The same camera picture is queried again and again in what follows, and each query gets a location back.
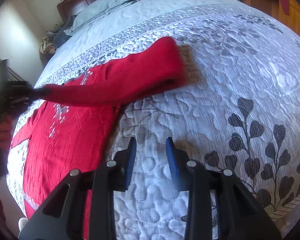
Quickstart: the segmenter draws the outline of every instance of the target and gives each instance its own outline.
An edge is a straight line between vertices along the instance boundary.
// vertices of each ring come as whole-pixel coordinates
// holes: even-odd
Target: pillowcase
[[[74,20],[73,26],[65,30],[67,35],[74,35],[83,25],[95,21],[101,16],[108,15],[114,9],[124,5],[132,4],[138,0],[96,0],[81,11]]]
[[[53,43],[56,49],[60,48],[67,40],[71,38],[71,36],[66,35],[64,31],[72,27],[75,18],[76,15],[68,18],[62,29],[53,37]]]

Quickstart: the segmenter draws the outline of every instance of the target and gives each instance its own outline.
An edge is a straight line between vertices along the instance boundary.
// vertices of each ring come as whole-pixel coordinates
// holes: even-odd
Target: red sweater
[[[11,145],[29,139],[25,194],[40,205],[70,170],[96,169],[122,106],[184,81],[178,48],[172,38],[164,37],[144,52],[95,66],[64,86],[47,85],[51,88],[47,101],[34,111]],[[29,208],[26,212],[28,217],[33,213]]]

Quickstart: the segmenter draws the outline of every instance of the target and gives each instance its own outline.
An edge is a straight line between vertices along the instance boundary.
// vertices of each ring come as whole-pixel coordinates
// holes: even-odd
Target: bed
[[[90,4],[65,0],[64,21]],[[183,239],[187,192],[170,179],[165,140],[212,170],[235,171],[284,236],[300,216],[300,38],[237,0],[139,0],[75,33],[48,62],[36,87],[63,84],[88,68],[172,36],[187,85],[127,105],[106,159],[138,143],[131,186],[115,192],[118,239]],[[20,116],[15,134],[33,111]],[[25,140],[8,158],[8,187],[21,210]]]

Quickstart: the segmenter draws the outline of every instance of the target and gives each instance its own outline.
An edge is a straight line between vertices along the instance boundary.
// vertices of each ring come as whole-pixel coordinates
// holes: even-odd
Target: silver screw
[[[231,170],[229,170],[229,169],[225,169],[223,171],[223,174],[226,175],[226,176],[231,176],[233,174],[233,172]]]
[[[114,166],[116,166],[117,165],[117,163],[116,163],[116,161],[114,161],[114,160],[109,160],[109,161],[107,161],[107,167],[114,167]]]
[[[187,166],[188,166],[188,167],[193,168],[193,167],[195,167],[196,165],[197,165],[197,163],[196,163],[195,161],[193,161],[193,160],[187,161]]]
[[[79,174],[78,169],[73,169],[72,171],[70,171],[70,176],[77,176],[78,174]]]

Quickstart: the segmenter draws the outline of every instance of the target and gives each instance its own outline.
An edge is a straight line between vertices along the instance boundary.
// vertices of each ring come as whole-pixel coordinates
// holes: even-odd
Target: bedspread
[[[38,86],[62,84],[163,36],[184,48],[188,84],[129,104],[117,124],[107,159],[131,136],[138,143],[129,190],[114,194],[117,238],[183,239],[188,193],[177,192],[170,179],[170,136],[208,169],[234,170],[279,220],[300,203],[300,38],[266,14],[240,2],[170,11],[104,39]],[[16,132],[41,104],[20,117]],[[11,149],[8,162],[8,186],[21,208],[21,195],[31,201],[16,191],[26,144]]]

